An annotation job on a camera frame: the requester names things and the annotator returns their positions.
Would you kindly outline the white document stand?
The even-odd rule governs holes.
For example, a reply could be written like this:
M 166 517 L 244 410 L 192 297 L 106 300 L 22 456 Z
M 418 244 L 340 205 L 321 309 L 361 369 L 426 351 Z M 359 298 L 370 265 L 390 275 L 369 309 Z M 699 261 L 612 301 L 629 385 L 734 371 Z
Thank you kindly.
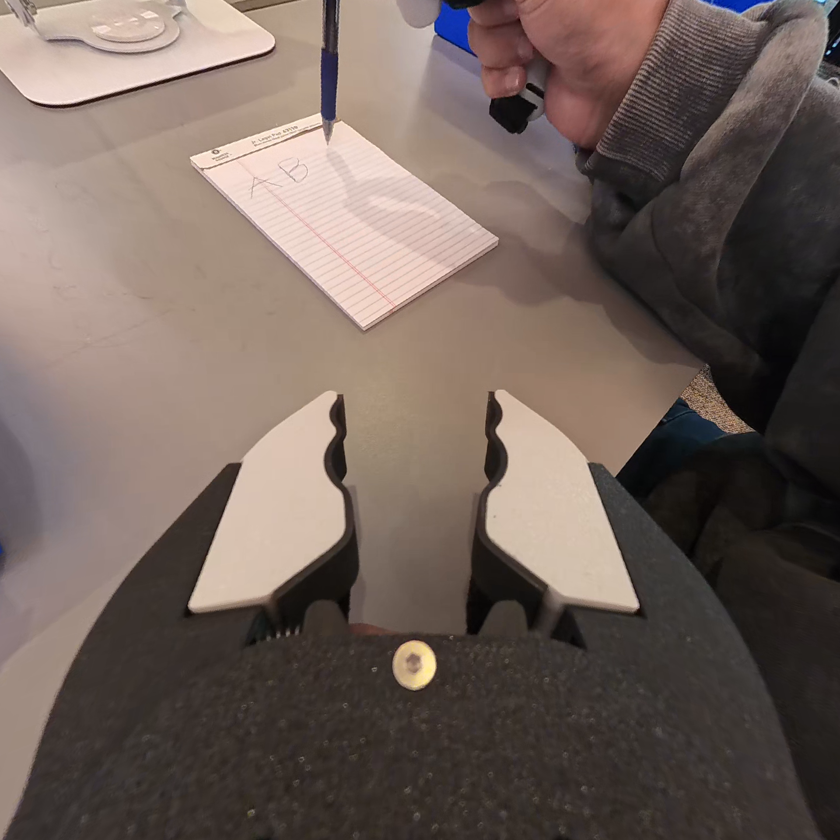
M 48 108 L 266 56 L 275 46 L 225 1 L 2 2 L 2 76 Z

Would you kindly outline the person's right hand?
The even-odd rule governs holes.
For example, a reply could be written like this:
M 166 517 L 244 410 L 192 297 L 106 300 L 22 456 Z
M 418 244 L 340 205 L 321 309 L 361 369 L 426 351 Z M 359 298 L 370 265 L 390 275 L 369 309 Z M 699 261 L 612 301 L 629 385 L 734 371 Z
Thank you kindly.
M 519 94 L 540 54 L 550 64 L 544 113 L 593 150 L 658 31 L 667 1 L 487 1 L 469 10 L 469 46 L 491 99 Z

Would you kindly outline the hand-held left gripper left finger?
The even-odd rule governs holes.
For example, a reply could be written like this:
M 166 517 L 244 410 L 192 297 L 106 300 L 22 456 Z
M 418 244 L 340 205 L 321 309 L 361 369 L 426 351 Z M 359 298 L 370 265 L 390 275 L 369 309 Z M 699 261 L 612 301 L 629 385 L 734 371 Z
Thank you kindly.
M 192 614 L 262 607 L 282 631 L 315 602 L 347 606 L 360 569 L 343 396 L 324 392 L 239 464 L 187 603 Z

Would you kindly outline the person's leg in jeans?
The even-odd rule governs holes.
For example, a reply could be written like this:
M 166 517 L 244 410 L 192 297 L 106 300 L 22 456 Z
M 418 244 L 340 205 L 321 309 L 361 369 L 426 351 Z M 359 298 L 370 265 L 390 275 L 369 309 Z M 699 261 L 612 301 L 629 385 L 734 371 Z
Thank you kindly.
M 666 478 L 707 445 L 732 436 L 682 398 L 657 423 L 617 475 L 636 499 L 644 500 Z

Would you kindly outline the white lined notepad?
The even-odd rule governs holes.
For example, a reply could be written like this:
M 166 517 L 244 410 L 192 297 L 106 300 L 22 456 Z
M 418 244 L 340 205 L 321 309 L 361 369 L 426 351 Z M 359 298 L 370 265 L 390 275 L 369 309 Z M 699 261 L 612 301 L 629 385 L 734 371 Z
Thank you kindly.
M 346 122 L 326 140 L 318 113 L 190 162 L 363 331 L 499 244 Z

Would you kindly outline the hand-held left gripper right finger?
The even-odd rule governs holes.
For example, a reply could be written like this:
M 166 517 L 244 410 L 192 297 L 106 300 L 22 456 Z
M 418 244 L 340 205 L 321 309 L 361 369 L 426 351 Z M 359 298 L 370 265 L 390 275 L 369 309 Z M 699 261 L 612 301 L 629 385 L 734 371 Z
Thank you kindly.
M 641 604 L 590 463 L 505 390 L 486 408 L 486 487 L 477 502 L 467 595 L 476 634 L 515 602 L 528 630 L 576 634 L 572 611 L 639 616 Z

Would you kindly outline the blue retractable pen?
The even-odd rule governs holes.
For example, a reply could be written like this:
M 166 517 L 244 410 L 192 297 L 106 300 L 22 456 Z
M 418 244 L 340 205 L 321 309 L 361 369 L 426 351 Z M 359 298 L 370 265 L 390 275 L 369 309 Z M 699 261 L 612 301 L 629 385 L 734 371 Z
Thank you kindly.
M 340 1 L 322 2 L 320 114 L 325 142 L 330 144 L 337 119 L 339 83 Z

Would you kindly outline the person's right forearm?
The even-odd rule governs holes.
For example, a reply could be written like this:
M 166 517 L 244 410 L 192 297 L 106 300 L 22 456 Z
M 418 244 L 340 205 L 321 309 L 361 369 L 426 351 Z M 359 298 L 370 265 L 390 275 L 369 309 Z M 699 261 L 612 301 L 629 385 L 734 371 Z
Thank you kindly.
M 813 2 L 669 2 L 593 152 L 594 250 L 759 431 L 838 430 L 838 90 Z

